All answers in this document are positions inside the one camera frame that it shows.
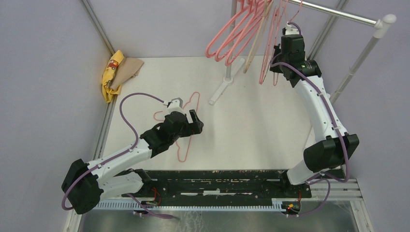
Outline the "thin pink wire hanger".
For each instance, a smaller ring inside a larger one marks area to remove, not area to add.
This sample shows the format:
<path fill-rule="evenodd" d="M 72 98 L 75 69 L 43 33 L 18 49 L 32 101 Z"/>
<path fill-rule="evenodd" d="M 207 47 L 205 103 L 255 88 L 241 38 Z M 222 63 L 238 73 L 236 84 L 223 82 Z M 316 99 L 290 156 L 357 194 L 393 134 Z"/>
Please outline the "thin pink wire hanger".
<path fill-rule="evenodd" d="M 190 105 L 190 103 L 192 102 L 193 97 L 194 97 L 195 95 L 197 95 L 197 101 L 196 101 L 195 110 L 196 110 L 196 111 L 198 110 L 198 108 L 199 108 L 199 102 L 200 102 L 200 98 L 201 98 L 201 94 L 200 94 L 200 92 L 198 92 L 198 91 L 193 92 L 193 93 L 191 94 L 189 100 L 183 104 L 183 106 L 182 106 L 182 109 L 183 109 L 183 110 L 186 108 L 187 105 Z M 155 121 L 158 121 L 158 122 L 163 122 L 163 119 L 157 118 L 157 114 L 159 114 L 159 113 L 163 113 L 163 111 L 157 111 L 157 112 L 155 112 L 155 113 L 153 114 L 153 119 L 154 119 Z M 178 162 L 180 162 L 180 163 L 185 163 L 186 160 L 188 159 L 189 152 L 190 152 L 191 142 L 192 142 L 192 136 L 189 137 L 188 144 L 187 144 L 187 147 L 186 147 L 186 153 L 185 153 L 184 158 L 181 158 L 181 146 L 178 144 L 178 142 L 175 142 L 175 145 L 177 146 L 177 160 L 178 160 Z"/>

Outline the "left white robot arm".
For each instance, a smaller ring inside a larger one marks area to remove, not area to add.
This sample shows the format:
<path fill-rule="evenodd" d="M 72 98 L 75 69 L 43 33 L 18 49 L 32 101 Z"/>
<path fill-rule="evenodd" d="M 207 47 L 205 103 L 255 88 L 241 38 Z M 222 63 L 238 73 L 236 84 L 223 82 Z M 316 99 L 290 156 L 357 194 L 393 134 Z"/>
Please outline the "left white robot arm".
<path fill-rule="evenodd" d="M 192 122 L 184 113 L 171 112 L 163 122 L 142 133 L 137 141 L 118 154 L 89 162 L 74 161 L 61 186 L 64 192 L 62 208 L 84 214 L 111 197 L 128 193 L 149 195 L 151 182 L 141 177 L 139 171 L 129 168 L 167 151 L 179 138 L 202 133 L 204 123 L 195 110 L 190 110 L 189 114 Z"/>

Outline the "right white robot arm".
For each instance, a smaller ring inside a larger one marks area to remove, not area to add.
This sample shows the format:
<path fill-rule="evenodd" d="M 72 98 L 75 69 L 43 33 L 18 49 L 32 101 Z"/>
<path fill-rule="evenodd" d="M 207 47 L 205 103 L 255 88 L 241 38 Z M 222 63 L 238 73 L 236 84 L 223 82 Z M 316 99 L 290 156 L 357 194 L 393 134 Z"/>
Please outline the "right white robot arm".
<path fill-rule="evenodd" d="M 303 151 L 303 159 L 286 172 L 287 179 L 280 182 L 279 191 L 292 197 L 300 184 L 328 170 L 348 166 L 359 145 L 356 134 L 349 134 L 340 122 L 326 93 L 322 72 L 314 60 L 305 58 L 305 42 L 300 34 L 283 35 L 277 46 L 270 71 L 281 73 L 301 98 L 311 122 L 315 140 Z"/>

